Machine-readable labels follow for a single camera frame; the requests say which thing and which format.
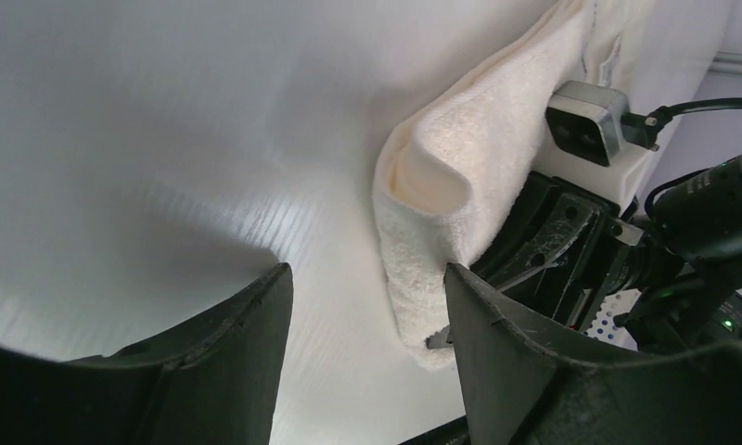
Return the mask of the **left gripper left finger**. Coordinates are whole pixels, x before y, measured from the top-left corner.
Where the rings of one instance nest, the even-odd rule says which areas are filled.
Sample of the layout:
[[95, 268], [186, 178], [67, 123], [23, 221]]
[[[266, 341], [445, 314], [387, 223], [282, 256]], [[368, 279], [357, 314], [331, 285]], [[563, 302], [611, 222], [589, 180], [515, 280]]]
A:
[[234, 296], [108, 357], [75, 365], [96, 374], [100, 399], [132, 417], [132, 444], [266, 444], [293, 305], [282, 262]]

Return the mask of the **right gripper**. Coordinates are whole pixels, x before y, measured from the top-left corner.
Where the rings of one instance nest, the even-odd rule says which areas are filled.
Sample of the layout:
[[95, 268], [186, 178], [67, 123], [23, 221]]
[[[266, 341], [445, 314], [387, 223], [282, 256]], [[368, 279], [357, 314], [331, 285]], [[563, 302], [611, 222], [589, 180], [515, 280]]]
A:
[[[528, 176], [501, 230], [470, 271], [498, 291], [523, 284], [558, 265], [598, 218], [605, 200], [538, 172]], [[587, 328], [605, 297], [667, 284], [684, 261], [667, 250], [645, 215], [606, 222], [587, 260], [569, 280], [552, 319], [574, 331]]]

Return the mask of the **cream towel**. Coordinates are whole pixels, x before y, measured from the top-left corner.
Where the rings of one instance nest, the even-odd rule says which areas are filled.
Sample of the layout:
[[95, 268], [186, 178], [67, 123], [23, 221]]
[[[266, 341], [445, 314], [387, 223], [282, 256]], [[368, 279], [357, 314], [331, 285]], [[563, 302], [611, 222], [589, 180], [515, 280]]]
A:
[[559, 1], [390, 134], [373, 208], [399, 337], [420, 367], [454, 362], [426, 344], [448, 323], [445, 266], [477, 260], [500, 231], [544, 140], [551, 95], [570, 80], [628, 91], [654, 6]]

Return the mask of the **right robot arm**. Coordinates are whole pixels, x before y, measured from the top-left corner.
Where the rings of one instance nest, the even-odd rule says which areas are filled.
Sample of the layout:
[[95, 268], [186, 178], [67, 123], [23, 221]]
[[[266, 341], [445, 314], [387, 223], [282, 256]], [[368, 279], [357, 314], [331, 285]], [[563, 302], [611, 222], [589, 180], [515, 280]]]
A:
[[532, 173], [471, 267], [507, 297], [605, 342], [670, 354], [742, 340], [742, 155], [622, 209]]

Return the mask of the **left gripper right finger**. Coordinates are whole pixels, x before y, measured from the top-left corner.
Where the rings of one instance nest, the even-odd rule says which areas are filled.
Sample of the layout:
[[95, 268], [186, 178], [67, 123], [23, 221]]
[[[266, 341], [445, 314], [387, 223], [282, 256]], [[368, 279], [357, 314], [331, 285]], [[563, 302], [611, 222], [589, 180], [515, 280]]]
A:
[[668, 436], [672, 362], [586, 337], [492, 290], [460, 264], [444, 276], [475, 444], [642, 444]]

